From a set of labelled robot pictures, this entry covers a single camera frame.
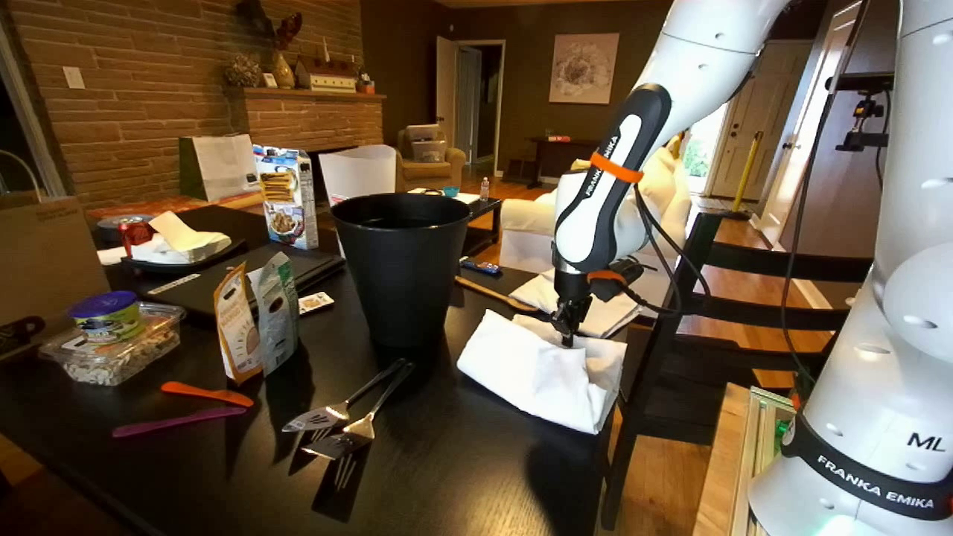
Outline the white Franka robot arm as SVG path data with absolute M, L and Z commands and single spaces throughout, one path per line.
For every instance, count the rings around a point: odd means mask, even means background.
M 619 116 L 557 208 L 554 326 L 619 256 L 618 208 L 643 159 L 724 105 L 786 0 L 673 0 Z M 755 479 L 768 536 L 953 536 L 953 0 L 901 0 L 875 256 L 828 363 Z

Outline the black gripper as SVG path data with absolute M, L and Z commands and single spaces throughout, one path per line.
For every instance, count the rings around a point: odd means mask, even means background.
M 575 336 L 578 336 L 575 327 L 588 318 L 588 309 L 594 302 L 590 284 L 578 272 L 557 269 L 554 272 L 554 291 L 557 291 L 554 326 L 561 327 L 561 343 L 567 349 L 573 349 Z

